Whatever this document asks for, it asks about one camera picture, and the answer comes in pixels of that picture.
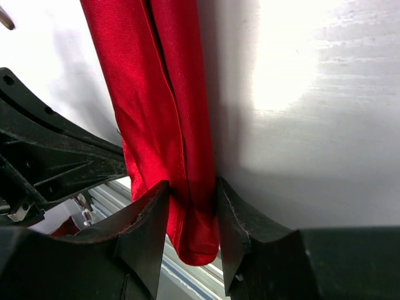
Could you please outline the red cloth napkin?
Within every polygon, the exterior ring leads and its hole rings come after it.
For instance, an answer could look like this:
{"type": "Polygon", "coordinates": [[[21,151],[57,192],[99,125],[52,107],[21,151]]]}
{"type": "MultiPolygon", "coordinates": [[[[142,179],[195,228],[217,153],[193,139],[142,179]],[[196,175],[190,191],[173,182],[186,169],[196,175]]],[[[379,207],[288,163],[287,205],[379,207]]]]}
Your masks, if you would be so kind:
{"type": "Polygon", "coordinates": [[[94,46],[121,135],[131,198],[171,187],[167,235],[179,258],[219,249],[208,99],[195,1],[55,1],[65,56],[94,46]]]}

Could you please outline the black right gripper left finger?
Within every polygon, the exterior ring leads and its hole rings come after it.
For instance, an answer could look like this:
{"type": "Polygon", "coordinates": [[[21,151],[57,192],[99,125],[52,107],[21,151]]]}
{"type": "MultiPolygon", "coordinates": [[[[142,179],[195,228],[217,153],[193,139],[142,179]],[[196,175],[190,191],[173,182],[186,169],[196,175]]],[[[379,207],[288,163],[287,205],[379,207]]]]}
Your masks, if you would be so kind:
{"type": "Polygon", "coordinates": [[[160,181],[71,236],[1,228],[2,299],[155,299],[169,215],[160,181]]]}

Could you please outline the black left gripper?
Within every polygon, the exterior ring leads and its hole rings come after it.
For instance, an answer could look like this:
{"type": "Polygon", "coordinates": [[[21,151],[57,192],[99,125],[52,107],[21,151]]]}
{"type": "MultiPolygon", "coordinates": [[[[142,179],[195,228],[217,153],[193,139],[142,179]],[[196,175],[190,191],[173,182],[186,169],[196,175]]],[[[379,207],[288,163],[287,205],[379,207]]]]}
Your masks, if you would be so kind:
{"type": "Polygon", "coordinates": [[[126,175],[121,147],[68,121],[1,68],[1,226],[33,226],[43,209],[126,175]]]}

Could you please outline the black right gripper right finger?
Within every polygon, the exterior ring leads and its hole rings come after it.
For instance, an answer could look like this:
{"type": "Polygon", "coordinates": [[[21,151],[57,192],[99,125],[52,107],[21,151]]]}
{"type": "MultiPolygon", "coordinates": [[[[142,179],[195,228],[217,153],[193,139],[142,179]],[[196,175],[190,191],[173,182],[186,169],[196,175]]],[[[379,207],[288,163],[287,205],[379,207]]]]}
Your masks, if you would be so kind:
{"type": "Polygon", "coordinates": [[[289,229],[216,182],[231,299],[398,299],[398,227],[289,229]]]}

